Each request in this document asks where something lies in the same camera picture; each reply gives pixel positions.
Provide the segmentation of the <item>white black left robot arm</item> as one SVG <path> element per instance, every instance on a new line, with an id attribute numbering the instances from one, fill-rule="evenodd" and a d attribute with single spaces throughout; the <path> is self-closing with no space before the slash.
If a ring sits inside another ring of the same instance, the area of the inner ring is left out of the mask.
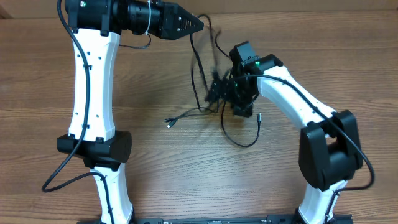
<path id="1" fill-rule="evenodd" d="M 163 1 L 69 0 L 58 4 L 73 41 L 75 99 L 70 127 L 57 149 L 79 157 L 94 177 L 101 202 L 100 223 L 132 223 L 125 166 L 132 136 L 113 121 L 114 64 L 121 34 L 176 40 L 204 28 L 199 18 Z"/>

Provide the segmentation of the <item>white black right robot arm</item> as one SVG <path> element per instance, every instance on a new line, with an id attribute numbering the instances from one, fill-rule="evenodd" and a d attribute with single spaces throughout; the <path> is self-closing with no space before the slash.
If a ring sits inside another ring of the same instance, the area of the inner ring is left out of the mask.
<path id="1" fill-rule="evenodd" d="M 317 100 L 281 60 L 272 54 L 259 57 L 249 42 L 236 45 L 228 56 L 233 66 L 224 77 L 214 77 L 208 99 L 225 100 L 235 116 L 250 117 L 255 100 L 263 96 L 300 131 L 298 163 L 307 181 L 303 201 L 293 215 L 268 215 L 266 223 L 352 223 L 351 215 L 333 211 L 366 161 L 355 116 Z"/>

